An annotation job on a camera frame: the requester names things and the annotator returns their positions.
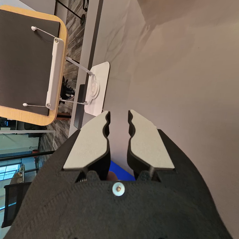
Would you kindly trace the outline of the blue plastic bin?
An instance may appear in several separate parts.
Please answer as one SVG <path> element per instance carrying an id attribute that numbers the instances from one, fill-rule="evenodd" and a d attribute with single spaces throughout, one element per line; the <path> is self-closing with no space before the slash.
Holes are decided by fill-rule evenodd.
<path id="1" fill-rule="evenodd" d="M 113 172 L 120 181 L 135 181 L 135 177 L 111 160 L 109 171 Z"/>

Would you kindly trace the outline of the wood edged black board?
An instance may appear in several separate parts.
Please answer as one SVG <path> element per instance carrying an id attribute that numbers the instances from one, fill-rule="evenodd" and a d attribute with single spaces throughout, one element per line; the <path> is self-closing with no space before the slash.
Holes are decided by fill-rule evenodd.
<path id="1" fill-rule="evenodd" d="M 0 7 L 0 116 L 46 126 L 55 119 L 68 31 L 51 14 Z"/>

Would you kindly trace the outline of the black mesh office chair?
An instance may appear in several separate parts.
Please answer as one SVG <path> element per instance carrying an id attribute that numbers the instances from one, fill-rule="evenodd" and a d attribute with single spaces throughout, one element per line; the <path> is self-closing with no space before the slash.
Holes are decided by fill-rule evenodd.
<path id="1" fill-rule="evenodd" d="M 32 182 L 9 184 L 5 189 L 4 219 L 1 228 L 11 226 Z"/>

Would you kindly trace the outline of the white tablet stand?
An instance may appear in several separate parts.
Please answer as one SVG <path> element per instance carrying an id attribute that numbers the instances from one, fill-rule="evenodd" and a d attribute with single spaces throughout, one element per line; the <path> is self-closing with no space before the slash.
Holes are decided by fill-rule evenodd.
<path id="1" fill-rule="evenodd" d="M 56 108 L 56 103 L 58 101 L 61 100 L 63 102 L 66 102 L 66 100 L 62 100 L 61 98 L 56 99 L 57 97 L 56 84 L 58 83 L 58 79 L 60 77 L 60 69 L 63 61 L 63 50 L 65 46 L 64 41 L 61 38 L 55 37 L 52 34 L 47 33 L 46 31 L 43 31 L 42 29 L 37 28 L 35 26 L 32 26 L 31 29 L 33 31 L 36 30 L 42 31 L 54 37 L 52 64 L 45 106 L 36 106 L 27 103 L 23 103 L 23 106 L 46 107 L 49 110 L 54 110 Z M 84 103 L 79 103 L 75 101 L 70 102 L 84 105 L 84 111 L 87 114 L 93 115 L 95 117 L 100 115 L 103 111 L 104 98 L 106 94 L 107 82 L 110 71 L 110 63 L 103 62 L 101 64 L 93 66 L 91 70 L 88 70 L 69 57 L 66 57 L 65 59 L 70 63 L 76 65 L 80 69 L 84 70 L 89 75 L 85 102 Z"/>

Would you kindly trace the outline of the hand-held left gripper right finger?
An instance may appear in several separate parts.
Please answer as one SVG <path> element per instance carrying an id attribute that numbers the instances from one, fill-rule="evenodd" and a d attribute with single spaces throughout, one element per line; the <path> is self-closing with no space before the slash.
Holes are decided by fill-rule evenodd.
<path id="1" fill-rule="evenodd" d="M 128 124 L 127 164 L 136 180 L 142 171 L 147 171 L 152 178 L 156 171 L 175 170 L 160 133 L 150 120 L 131 109 L 128 111 Z"/>

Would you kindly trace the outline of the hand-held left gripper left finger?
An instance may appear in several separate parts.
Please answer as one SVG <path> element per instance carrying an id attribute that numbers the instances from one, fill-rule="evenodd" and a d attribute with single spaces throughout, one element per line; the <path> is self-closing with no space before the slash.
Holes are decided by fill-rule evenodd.
<path id="1" fill-rule="evenodd" d="M 108 139 L 110 118 L 110 112 L 104 111 L 80 129 L 63 170 L 79 171 L 85 175 L 95 171 L 100 180 L 107 179 L 111 164 Z"/>

